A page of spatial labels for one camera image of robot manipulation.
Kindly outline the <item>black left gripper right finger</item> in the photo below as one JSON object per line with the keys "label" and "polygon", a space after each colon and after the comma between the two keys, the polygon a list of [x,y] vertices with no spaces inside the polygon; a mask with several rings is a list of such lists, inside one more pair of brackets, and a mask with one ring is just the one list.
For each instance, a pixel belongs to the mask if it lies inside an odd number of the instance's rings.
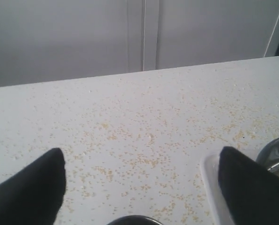
{"label": "black left gripper right finger", "polygon": [[219,155],[218,183],[236,225],[279,225],[279,177],[234,147]]}

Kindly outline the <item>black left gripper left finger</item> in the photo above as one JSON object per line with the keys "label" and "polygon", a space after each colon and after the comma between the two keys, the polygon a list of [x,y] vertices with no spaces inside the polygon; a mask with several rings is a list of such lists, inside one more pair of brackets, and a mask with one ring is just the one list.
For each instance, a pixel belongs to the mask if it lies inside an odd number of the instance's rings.
{"label": "black left gripper left finger", "polygon": [[65,159],[53,148],[0,184],[0,225],[52,225],[66,192]]}

